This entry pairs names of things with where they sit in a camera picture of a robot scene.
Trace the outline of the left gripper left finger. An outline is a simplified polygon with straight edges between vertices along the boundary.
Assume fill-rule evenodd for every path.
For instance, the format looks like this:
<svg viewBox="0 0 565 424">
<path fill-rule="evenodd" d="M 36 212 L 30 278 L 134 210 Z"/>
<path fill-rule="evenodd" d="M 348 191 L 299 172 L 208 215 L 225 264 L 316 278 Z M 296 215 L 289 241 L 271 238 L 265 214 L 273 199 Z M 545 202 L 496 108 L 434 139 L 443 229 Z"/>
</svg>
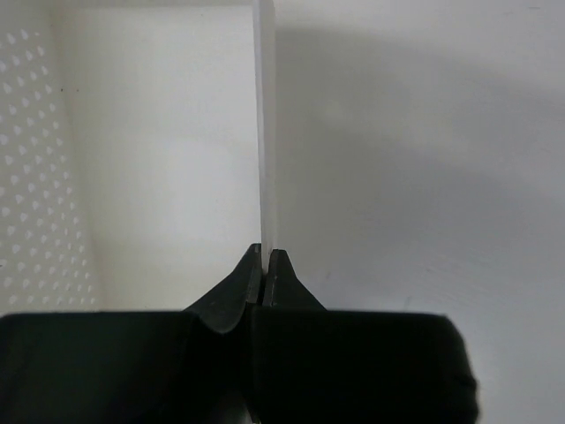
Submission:
<svg viewBox="0 0 565 424">
<path fill-rule="evenodd" d="M 216 334 L 230 333 L 261 292 L 261 245 L 252 244 L 235 268 L 212 289 L 188 306 Z"/>
</svg>

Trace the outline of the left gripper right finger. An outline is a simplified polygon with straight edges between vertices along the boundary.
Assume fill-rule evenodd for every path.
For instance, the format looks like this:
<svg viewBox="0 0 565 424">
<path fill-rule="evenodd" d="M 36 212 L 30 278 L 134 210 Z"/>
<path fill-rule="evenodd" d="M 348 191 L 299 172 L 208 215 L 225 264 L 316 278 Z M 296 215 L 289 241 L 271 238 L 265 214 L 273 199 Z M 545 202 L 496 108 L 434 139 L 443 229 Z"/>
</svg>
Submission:
<svg viewBox="0 0 565 424">
<path fill-rule="evenodd" d="M 280 249 L 275 249 L 270 254 L 261 305 L 325 310 L 325 307 L 299 281 L 288 253 Z"/>
</svg>

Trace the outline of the white perforated plastic box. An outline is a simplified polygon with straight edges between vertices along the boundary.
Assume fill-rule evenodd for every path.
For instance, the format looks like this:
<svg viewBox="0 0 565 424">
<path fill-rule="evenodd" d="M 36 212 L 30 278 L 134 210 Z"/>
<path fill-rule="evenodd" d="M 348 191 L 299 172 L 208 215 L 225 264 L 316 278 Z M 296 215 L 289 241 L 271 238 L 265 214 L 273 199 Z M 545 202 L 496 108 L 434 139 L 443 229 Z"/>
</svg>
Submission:
<svg viewBox="0 0 565 424">
<path fill-rule="evenodd" d="M 272 245 L 270 1 L 1 4 L 1 311 L 178 310 Z"/>
</svg>

